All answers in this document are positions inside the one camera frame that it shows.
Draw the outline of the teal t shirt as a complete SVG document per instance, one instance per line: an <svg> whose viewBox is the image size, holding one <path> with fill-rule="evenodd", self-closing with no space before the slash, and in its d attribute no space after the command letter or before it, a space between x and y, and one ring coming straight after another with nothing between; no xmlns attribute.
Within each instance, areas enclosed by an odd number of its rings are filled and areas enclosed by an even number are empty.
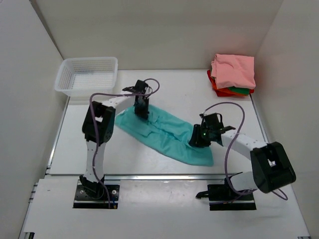
<svg viewBox="0 0 319 239"><path fill-rule="evenodd" d="M193 126L176 116L149 106L148 119L135 115L130 107L116 116L115 125L142 144L160 154L193 166L213 166L213 155L209 147L189 145Z"/></svg>

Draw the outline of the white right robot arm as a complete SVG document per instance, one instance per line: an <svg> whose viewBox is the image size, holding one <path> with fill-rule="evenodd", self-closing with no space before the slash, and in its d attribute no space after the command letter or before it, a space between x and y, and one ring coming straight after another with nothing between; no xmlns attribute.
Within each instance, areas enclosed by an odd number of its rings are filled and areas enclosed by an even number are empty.
<svg viewBox="0 0 319 239"><path fill-rule="evenodd" d="M230 176L225 172L223 193L228 199L260 190L267 194L292 184L297 177L286 151L279 142L266 143L241 134L233 126L224 126L218 113L201 115L201 124L195 124L189 145L204 148L216 142L227 152L234 150L251 162L252 170Z"/></svg>

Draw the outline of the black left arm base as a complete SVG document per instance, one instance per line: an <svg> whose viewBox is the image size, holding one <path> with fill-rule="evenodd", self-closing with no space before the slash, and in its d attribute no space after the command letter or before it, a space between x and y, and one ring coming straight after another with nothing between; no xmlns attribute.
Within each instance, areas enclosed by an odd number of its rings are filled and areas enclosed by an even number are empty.
<svg viewBox="0 0 319 239"><path fill-rule="evenodd" d="M120 195L119 184L105 184L88 181L80 176L73 201L75 209L111 209L118 208Z"/></svg>

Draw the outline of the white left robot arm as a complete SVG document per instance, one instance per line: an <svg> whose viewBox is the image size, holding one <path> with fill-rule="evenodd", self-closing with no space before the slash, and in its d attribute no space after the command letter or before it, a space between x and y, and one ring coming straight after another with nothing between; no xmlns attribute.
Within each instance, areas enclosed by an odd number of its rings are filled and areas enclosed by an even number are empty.
<svg viewBox="0 0 319 239"><path fill-rule="evenodd" d="M103 162L105 146L112 137L116 116L130 108L138 119L147 120L151 92L146 81L137 80L134 86L123 88L120 94L104 102L90 98L82 126L87 145L87 166L85 173L80 176L80 182L92 199L110 197L104 185Z"/></svg>

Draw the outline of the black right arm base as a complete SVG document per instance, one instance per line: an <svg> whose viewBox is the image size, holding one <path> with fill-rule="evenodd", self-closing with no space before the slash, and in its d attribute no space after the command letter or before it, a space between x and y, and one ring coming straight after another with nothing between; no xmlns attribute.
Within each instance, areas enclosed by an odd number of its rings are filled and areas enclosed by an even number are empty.
<svg viewBox="0 0 319 239"><path fill-rule="evenodd" d="M238 195L225 184L208 184L206 191L198 192L196 199L208 199L210 211L257 210L253 194Z"/></svg>

